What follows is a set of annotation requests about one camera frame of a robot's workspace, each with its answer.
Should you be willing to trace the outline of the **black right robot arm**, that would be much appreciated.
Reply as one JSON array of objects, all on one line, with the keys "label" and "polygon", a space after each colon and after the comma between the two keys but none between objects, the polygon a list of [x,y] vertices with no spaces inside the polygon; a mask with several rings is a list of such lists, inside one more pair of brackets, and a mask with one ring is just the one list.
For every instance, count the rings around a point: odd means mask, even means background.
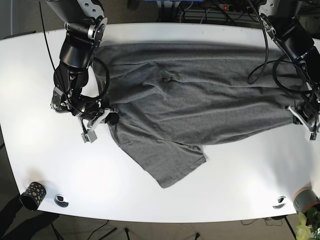
[{"label": "black right robot arm", "polygon": [[[102,41],[108,19],[98,0],[48,0],[48,6],[64,22],[66,37],[59,54],[59,65],[54,69],[54,90],[51,108],[57,113],[71,113],[80,121],[87,120],[88,134],[94,124],[119,122],[116,109],[110,108],[107,91],[110,85],[108,67],[95,56]],[[99,81],[99,94],[82,94],[89,81],[92,63],[104,70],[105,79]]]}]

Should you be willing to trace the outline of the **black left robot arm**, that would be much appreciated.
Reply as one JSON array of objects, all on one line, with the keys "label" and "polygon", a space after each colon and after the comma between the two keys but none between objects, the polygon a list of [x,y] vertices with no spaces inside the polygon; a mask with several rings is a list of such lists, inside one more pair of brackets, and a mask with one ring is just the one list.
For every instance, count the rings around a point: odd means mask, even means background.
[{"label": "black left robot arm", "polygon": [[296,118],[315,133],[320,128],[320,53],[311,35],[299,22],[302,5],[302,0],[259,0],[257,9],[270,38],[310,86],[308,91],[292,92],[304,98],[304,103],[297,107]]}]

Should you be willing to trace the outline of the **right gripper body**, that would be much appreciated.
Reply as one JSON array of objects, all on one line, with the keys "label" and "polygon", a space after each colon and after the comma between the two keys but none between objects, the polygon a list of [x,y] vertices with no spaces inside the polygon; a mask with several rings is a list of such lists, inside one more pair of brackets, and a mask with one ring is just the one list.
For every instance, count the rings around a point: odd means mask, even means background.
[{"label": "right gripper body", "polygon": [[88,121],[88,127],[85,127],[83,120],[84,118],[81,116],[78,118],[78,121],[80,123],[80,126],[82,128],[83,134],[93,133],[95,128],[99,124],[107,123],[111,120],[112,114],[119,116],[119,109],[117,108],[105,108],[103,112],[98,113],[97,116],[93,117],[93,120]]}]

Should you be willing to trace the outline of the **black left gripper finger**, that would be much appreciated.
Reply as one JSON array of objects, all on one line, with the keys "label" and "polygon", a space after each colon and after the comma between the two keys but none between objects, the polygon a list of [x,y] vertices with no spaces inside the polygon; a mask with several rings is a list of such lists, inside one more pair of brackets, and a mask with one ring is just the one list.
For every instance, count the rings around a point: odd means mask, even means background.
[{"label": "black left gripper finger", "polygon": [[295,115],[292,117],[292,122],[295,125],[301,125],[302,124],[301,121]]}]

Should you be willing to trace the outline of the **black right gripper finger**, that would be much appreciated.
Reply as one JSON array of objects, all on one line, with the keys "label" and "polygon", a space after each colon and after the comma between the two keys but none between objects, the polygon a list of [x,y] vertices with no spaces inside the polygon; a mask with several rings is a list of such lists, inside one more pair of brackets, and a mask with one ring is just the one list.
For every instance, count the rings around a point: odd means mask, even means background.
[{"label": "black right gripper finger", "polygon": [[116,125],[119,122],[119,114],[116,112],[111,112],[106,117],[106,123],[110,125]]}]

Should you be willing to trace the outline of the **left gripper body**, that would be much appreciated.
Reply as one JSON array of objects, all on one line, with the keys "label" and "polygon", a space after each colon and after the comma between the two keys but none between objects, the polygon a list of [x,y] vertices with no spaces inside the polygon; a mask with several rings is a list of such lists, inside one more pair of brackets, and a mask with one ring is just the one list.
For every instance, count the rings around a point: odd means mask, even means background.
[{"label": "left gripper body", "polygon": [[312,100],[304,101],[298,106],[285,106],[294,116],[296,116],[301,125],[305,126],[310,132],[317,130],[320,132],[320,106]]}]

